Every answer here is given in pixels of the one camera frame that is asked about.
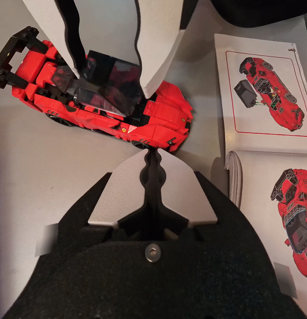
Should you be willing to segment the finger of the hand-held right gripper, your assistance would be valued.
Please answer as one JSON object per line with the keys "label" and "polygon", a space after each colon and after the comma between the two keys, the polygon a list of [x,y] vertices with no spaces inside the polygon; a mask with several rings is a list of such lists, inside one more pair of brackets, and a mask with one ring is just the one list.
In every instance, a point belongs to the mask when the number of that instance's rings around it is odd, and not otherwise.
{"label": "finger of the hand-held right gripper", "polygon": [[79,34],[80,16],[74,0],[24,0],[42,31],[79,79],[86,56]]}
{"label": "finger of the hand-held right gripper", "polygon": [[150,98],[163,82],[184,30],[180,29],[182,0],[135,1],[138,26],[135,50],[139,58],[140,87]]}

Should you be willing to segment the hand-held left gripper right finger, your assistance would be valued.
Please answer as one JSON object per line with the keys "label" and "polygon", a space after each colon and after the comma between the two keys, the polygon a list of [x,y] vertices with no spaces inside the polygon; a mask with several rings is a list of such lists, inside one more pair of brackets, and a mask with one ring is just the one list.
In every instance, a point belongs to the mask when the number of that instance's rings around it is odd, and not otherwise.
{"label": "hand-held left gripper right finger", "polygon": [[218,221],[192,168],[162,149],[153,151],[153,197],[160,228],[194,228]]}

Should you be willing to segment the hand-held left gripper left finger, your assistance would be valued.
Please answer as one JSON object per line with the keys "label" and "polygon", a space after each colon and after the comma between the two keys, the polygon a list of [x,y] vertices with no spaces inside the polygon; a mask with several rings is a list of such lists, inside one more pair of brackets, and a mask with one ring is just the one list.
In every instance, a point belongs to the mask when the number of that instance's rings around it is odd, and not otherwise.
{"label": "hand-held left gripper left finger", "polygon": [[123,218],[144,206],[147,155],[150,151],[142,150],[113,170],[88,219],[89,225],[118,228]]}

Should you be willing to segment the dark transparent lego canopy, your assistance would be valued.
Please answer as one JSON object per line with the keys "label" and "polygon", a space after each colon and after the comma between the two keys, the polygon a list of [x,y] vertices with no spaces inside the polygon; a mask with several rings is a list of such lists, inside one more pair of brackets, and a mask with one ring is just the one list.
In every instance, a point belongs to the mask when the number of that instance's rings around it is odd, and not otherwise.
{"label": "dark transparent lego canopy", "polygon": [[59,66],[52,83],[75,105],[92,106],[112,114],[130,116],[142,98],[140,66],[102,54],[88,52],[80,78],[69,66]]}

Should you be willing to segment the red lego car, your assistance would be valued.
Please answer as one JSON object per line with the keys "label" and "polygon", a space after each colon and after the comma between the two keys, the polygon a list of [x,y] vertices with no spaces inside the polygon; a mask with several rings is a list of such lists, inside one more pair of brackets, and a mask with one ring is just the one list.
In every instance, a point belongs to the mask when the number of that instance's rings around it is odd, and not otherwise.
{"label": "red lego car", "polygon": [[12,95],[53,122],[80,127],[131,142],[143,149],[177,151],[187,138],[192,107],[180,89],[163,81],[150,98],[142,98],[134,112],[123,118],[92,106],[75,105],[52,83],[59,66],[68,66],[52,42],[37,39],[28,26],[14,34],[0,52],[0,88],[12,86]]}

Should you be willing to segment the lego instruction booklet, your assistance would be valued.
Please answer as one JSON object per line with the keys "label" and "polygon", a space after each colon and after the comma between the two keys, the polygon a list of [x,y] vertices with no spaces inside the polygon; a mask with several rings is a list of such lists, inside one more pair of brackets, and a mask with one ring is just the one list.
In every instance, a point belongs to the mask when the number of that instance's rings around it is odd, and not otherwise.
{"label": "lego instruction booklet", "polygon": [[297,46],[214,40],[229,197],[307,316],[307,81]]}

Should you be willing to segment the black rounded object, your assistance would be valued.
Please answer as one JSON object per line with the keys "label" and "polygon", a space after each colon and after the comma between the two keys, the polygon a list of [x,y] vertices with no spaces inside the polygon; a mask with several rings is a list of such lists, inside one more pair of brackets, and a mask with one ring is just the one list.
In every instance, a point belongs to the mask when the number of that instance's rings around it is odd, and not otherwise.
{"label": "black rounded object", "polygon": [[307,14],[307,0],[211,0],[211,3],[225,21],[243,28]]}

